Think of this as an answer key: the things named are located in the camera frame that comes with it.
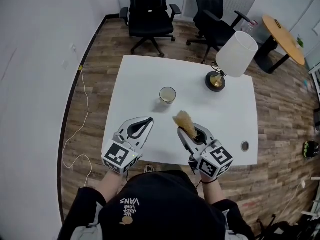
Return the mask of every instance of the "chair armrest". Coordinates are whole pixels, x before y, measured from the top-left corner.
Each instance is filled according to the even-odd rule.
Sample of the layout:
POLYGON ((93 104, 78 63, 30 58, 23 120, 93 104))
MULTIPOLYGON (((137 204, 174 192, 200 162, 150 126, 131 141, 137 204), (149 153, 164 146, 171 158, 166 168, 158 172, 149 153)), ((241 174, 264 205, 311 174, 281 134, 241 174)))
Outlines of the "chair armrest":
POLYGON ((123 7, 119 13, 120 19, 123 19, 127 26, 128 26, 128 10, 129 10, 128 7, 123 7))
POLYGON ((173 22, 175 15, 180 15, 181 14, 181 10, 179 9, 178 5, 176 5, 174 3, 171 3, 170 7, 171 7, 171 10, 172 10, 170 19, 171 19, 171 22, 173 22))
POLYGON ((214 15, 212 12, 208 10, 204 10, 203 13, 208 16, 211 20, 214 20, 215 22, 220 22, 221 19, 219 19, 216 15, 214 15))
POLYGON ((238 14, 238 17, 234 20, 234 22, 231 25, 231 28, 234 28, 242 19, 244 19, 247 22, 250 22, 251 20, 245 16, 244 14, 242 14, 240 11, 235 10, 234 11, 236 14, 238 14))

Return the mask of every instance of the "black table leg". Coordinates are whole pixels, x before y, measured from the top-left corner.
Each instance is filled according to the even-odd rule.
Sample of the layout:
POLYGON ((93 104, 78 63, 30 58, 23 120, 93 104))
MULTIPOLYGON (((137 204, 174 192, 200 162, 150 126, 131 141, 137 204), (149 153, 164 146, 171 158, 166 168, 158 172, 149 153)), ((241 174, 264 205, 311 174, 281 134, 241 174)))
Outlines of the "black table leg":
POLYGON ((276 49, 277 46, 277 41, 275 41, 274 38, 270 36, 254 56, 254 60, 258 64, 258 66, 268 74, 272 74, 280 65, 282 65, 290 57, 289 55, 286 55, 274 65, 274 63, 268 55, 271 51, 276 49))

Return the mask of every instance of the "lamp base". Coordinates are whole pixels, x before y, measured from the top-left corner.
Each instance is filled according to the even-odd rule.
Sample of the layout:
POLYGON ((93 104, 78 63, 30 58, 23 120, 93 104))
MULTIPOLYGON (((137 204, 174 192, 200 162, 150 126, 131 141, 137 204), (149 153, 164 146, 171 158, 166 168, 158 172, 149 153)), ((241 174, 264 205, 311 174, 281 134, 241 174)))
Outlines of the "lamp base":
POLYGON ((218 77, 220 76, 217 72, 209 72, 205 79, 205 85, 213 92, 221 92, 226 87, 226 81, 224 77, 222 76, 220 79, 218 77))

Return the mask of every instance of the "white lampshade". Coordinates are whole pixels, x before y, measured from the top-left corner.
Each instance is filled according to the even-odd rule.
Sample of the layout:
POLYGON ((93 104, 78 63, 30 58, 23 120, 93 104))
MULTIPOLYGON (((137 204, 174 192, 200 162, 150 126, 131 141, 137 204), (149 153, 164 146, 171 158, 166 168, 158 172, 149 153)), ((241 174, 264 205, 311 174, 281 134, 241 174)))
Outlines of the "white lampshade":
POLYGON ((257 42, 247 33, 237 31, 217 53, 215 60, 224 73, 238 78, 246 72, 257 51, 257 42))

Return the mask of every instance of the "wrist strap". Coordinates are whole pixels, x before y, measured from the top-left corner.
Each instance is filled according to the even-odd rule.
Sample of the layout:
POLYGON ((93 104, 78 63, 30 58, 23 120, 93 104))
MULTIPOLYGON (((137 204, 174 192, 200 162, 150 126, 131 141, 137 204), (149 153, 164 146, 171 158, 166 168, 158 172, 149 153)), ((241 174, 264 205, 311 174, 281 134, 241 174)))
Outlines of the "wrist strap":
POLYGON ((212 183, 212 182, 215 182, 216 180, 217 180, 218 178, 215 178, 213 181, 209 181, 209 182, 203 182, 202 180, 201 180, 201 182, 202 182, 202 184, 210 184, 210 183, 212 183))

